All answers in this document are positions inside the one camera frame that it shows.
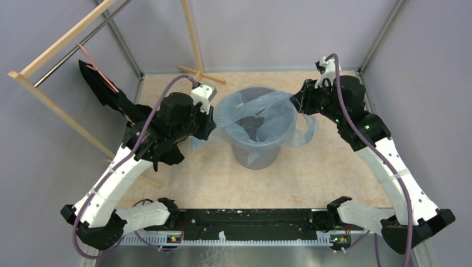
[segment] plastic bag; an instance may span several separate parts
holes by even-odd
[[[222,140],[233,146],[252,149],[248,163],[255,160],[258,150],[274,147],[297,147],[309,143],[317,130],[313,116],[303,115],[307,131],[296,129],[297,112],[290,102],[290,94],[274,91],[247,101],[236,92],[222,99],[213,111],[217,127],[208,141]],[[191,138],[190,145],[197,150],[205,141]]]

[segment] gray wall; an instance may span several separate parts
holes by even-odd
[[[60,210],[90,189],[103,173],[106,157],[7,73],[26,67],[95,4],[92,0],[9,0],[3,4],[0,266],[77,266],[80,257],[72,247],[72,227],[60,216]],[[102,29],[86,48],[102,71],[134,97],[137,78],[109,30]],[[80,75],[79,58],[85,59],[78,53],[40,89],[115,151],[124,133],[125,120],[99,104]],[[32,81],[46,69],[41,69]]]
[[[310,69],[336,52],[358,67],[394,0],[190,0],[206,71]],[[132,1],[116,18],[144,72],[195,67],[180,1]]]
[[[471,12],[468,0],[410,1],[366,74],[407,166],[456,215],[431,239],[440,266],[472,260]]]

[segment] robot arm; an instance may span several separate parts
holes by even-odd
[[[190,96],[171,93],[164,98],[136,153],[118,169],[113,170],[113,167],[131,152],[137,138],[142,134],[140,131],[144,122],[137,123],[130,129],[115,158],[92,189],[80,201],[74,205],[66,205],[61,210],[64,219],[73,225],[78,211],[90,194],[94,194],[79,218],[77,236],[82,242],[105,250],[132,231],[157,225],[167,226],[169,229],[174,227],[177,223],[178,207],[169,199],[159,199],[151,204],[126,210],[116,209],[116,205],[147,168],[153,165],[157,171],[159,161],[173,165],[184,159],[176,145],[178,142],[188,136],[208,139],[215,128],[210,101],[216,93],[214,86],[201,84],[192,90]],[[106,182],[100,190],[95,191],[109,172],[112,173]]]
[[[350,197],[341,197],[328,205],[335,225],[354,224],[371,230],[400,254],[405,253],[407,236],[407,204],[398,182],[402,178],[410,195],[413,218],[412,248],[435,235],[455,218],[448,209],[439,209],[418,185],[395,148],[390,131],[375,114],[365,110],[365,87],[352,76],[341,76],[341,91],[347,112],[357,129],[367,140],[386,156],[399,172],[392,171],[351,129],[342,112],[336,91],[335,62],[322,58],[317,68],[322,74],[319,80],[305,80],[302,89],[291,97],[299,113],[307,115],[320,113],[337,124],[338,133],[355,153],[367,163],[378,182],[392,202],[394,211],[378,209]]]

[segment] metal frame pole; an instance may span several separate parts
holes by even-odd
[[[383,25],[382,30],[378,34],[377,38],[375,39],[375,42],[373,43],[372,47],[369,49],[367,56],[364,58],[364,61],[362,62],[361,67],[359,68],[359,73],[361,75],[363,75],[364,72],[367,70],[370,62],[372,61],[372,58],[377,53],[377,50],[380,44],[382,43],[382,41],[385,39],[389,31],[391,30],[393,23],[395,22],[398,15],[400,14],[400,11],[404,8],[407,2],[408,0],[398,0],[397,3],[395,4],[392,12],[389,15],[389,18]]]
[[[111,13],[100,25],[98,25],[92,32],[90,32],[82,41],[80,41],[81,45],[84,45],[87,43],[101,28],[103,28],[107,23],[113,19],[114,16],[116,16],[123,8],[128,5],[128,3],[131,2],[131,0],[126,0],[123,4],[120,5],[119,8],[117,8],[113,13]],[[78,51],[78,46],[75,46],[72,50],[69,51],[61,60],[59,60],[54,67],[52,67],[46,74],[41,77],[35,84],[34,86],[37,88],[39,87],[42,83],[45,82],[54,72],[56,72],[64,63],[66,63],[69,58],[71,58],[77,51]]]
[[[97,6],[103,2],[103,0],[93,0]],[[102,16],[104,17],[104,19],[106,19],[107,17],[109,17],[111,14],[110,14],[110,11],[107,9],[103,12]],[[129,48],[128,44],[126,43],[125,39],[123,38],[123,35],[121,34],[120,32],[120,29],[118,28],[118,26],[116,25],[115,21],[113,19],[111,19],[109,22],[108,22],[108,27],[110,28],[110,31],[111,31],[111,35],[113,35],[113,38],[115,39],[115,41],[117,42],[118,46],[120,47],[121,49],[121,52],[123,53],[123,55],[125,56],[126,60],[128,61],[128,64],[131,66],[131,68],[133,69],[134,73],[138,76],[138,77],[142,77],[142,70],[140,69],[139,65],[137,64],[137,61],[136,59],[134,58],[134,56],[132,55],[132,52],[131,52],[131,49]]]

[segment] wooden stand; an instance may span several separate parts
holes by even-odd
[[[96,146],[100,151],[110,158],[114,158],[115,154],[111,152],[105,145],[99,140],[92,136],[87,130],[85,130],[77,121],[75,121],[69,114],[62,110],[57,104],[55,104],[49,97],[35,87],[28,79],[35,74],[42,66],[44,66],[52,57],[59,53],[67,44],[74,40],[88,25],[90,25],[96,18],[98,18],[104,11],[107,10],[116,0],[104,0],[94,10],[92,10],[87,16],[85,16],[79,23],[72,27],[66,34],[64,34],[59,40],[53,45],[46,49],[39,57],[31,62],[26,68],[20,73],[11,71],[8,75],[15,79],[20,85],[26,90],[33,94],[38,100],[40,100],[45,106],[47,106],[52,112],[59,116],[64,122],[69,124],[74,130],[80,133],[85,139]],[[159,187],[159,184],[144,176],[139,176],[139,179],[147,182],[150,185]]]
[[[179,69],[183,72],[190,73],[190,74],[194,75],[194,79],[197,80],[197,81],[199,81],[201,78],[207,78],[209,80],[225,84],[226,81],[224,79],[215,77],[213,75],[206,74],[204,72],[203,64],[201,62],[200,49],[199,49],[199,46],[198,46],[198,41],[196,39],[196,33],[195,33],[195,26],[194,26],[194,23],[193,23],[193,17],[191,15],[190,4],[189,4],[188,0],[181,0],[181,2],[182,2],[182,8],[183,8],[184,14],[185,14],[185,21],[187,23],[187,29],[189,30],[189,36],[190,36],[190,41],[191,41],[193,53],[195,55],[196,66],[197,66],[198,69],[194,70],[192,68],[185,67],[185,66],[179,66]]]

